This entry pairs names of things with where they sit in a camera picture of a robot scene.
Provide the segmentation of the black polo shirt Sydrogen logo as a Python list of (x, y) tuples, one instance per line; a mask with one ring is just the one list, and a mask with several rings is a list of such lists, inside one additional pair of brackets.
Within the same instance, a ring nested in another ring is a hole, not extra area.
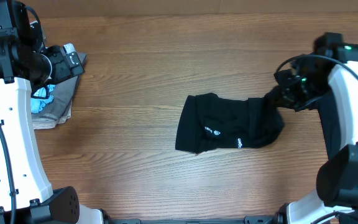
[(277, 108), (265, 98), (189, 95), (178, 123), (175, 149), (200, 154), (215, 149), (261, 148), (273, 143), (284, 125)]

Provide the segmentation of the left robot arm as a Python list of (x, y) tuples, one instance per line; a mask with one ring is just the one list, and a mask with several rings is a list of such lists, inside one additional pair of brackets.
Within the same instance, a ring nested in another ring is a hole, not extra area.
[(86, 54), (72, 44), (35, 50), (0, 36), (0, 223), (107, 223), (80, 204), (71, 187), (53, 189), (39, 156), (30, 112), (34, 90), (84, 72)]

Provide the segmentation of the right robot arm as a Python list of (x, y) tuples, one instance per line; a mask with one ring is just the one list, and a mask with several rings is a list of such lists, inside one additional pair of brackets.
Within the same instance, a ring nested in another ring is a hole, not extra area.
[(289, 58), (275, 72), (275, 104), (295, 111), (317, 109), (329, 159), (307, 196), (283, 205), (273, 223), (358, 222), (358, 44), (318, 44)]

